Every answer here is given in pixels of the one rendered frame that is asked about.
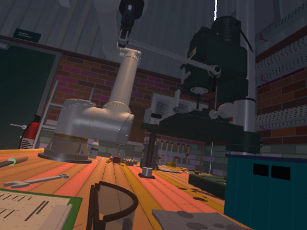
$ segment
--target dark green door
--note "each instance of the dark green door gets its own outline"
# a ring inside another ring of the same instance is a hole
[[[0,149],[18,149],[24,130],[10,124],[33,121],[54,59],[17,46],[0,49]]]

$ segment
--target metal wrench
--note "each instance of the metal wrench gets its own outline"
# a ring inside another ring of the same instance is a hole
[[[20,180],[15,180],[13,182],[6,182],[3,184],[3,186],[11,186],[11,189],[19,189],[22,187],[27,187],[30,184],[36,184],[36,183],[40,183],[40,182],[47,182],[49,180],[56,180],[56,179],[60,179],[60,178],[69,178],[68,174],[59,174],[58,176],[50,176],[50,177],[43,177],[43,178],[39,178],[39,179],[34,179],[34,180],[25,180],[25,181],[20,181]]]

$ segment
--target door frame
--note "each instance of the door frame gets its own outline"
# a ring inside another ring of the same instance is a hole
[[[62,59],[62,53],[56,52],[56,51],[53,51],[53,50],[46,50],[44,48],[35,47],[35,46],[28,45],[28,44],[18,43],[18,42],[15,42],[15,41],[5,40],[5,39],[1,39],[1,38],[0,38],[0,43],[7,44],[9,46],[17,46],[17,47],[21,47],[21,48],[26,48],[28,50],[34,50],[34,51],[38,51],[38,52],[42,52],[42,53],[55,55],[53,66],[51,67],[51,70],[50,70],[50,73],[49,73],[49,76],[48,76],[48,79],[47,79],[47,82],[46,82],[46,85],[45,85],[45,88],[44,88],[44,92],[41,96],[40,103],[39,103],[39,106],[38,106],[37,111],[36,111],[36,115],[38,115],[42,118],[44,110],[45,110],[45,106],[47,104],[48,95],[51,92],[51,87],[53,85],[55,76],[56,76],[57,71],[58,71],[58,67],[59,67],[61,59]]]

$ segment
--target fire extinguisher label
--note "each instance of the fire extinguisher label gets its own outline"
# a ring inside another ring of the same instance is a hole
[[[189,53],[189,59],[191,59],[196,53],[196,47]]]
[[[34,143],[33,139],[23,138],[22,144],[20,146],[21,149],[30,149]]]

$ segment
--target red fire extinguisher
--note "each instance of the red fire extinguisher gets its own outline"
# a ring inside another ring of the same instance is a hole
[[[20,149],[31,149],[40,127],[40,116],[35,115],[35,119],[23,132],[23,137],[20,141]]]

